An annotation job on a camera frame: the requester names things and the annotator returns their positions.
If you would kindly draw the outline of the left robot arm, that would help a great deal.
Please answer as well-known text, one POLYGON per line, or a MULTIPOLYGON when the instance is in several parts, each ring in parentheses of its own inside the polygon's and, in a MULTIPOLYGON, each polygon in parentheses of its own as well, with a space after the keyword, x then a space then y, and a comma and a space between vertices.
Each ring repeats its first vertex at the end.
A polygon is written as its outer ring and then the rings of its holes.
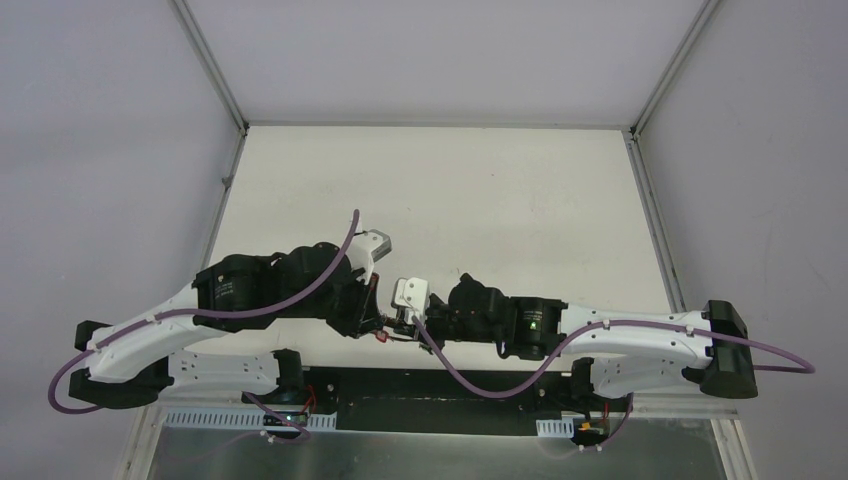
POLYGON ((229 255, 131 321, 80 323, 75 346, 85 357, 68 394, 115 410, 146 406, 163 392, 247 391, 293 404, 305 390, 298 352, 203 354, 191 346, 264 331, 278 319, 323 320, 350 338, 374 333, 383 326, 374 268, 390 250, 389 239, 369 231, 346 250, 321 242, 288 254, 229 255))

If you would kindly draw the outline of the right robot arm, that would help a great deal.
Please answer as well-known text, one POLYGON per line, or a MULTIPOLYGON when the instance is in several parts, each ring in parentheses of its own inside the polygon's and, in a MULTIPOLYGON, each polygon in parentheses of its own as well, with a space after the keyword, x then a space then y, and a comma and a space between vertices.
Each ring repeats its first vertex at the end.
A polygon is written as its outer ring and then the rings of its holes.
POLYGON ((574 356, 567 393, 583 410, 605 398, 686 383, 717 398, 758 394, 747 326, 724 300, 686 313, 618 312, 506 296, 468 274, 445 302, 420 278, 399 281, 395 299, 436 355, 447 342, 474 342, 494 345, 501 358, 539 361, 544 368, 574 356))

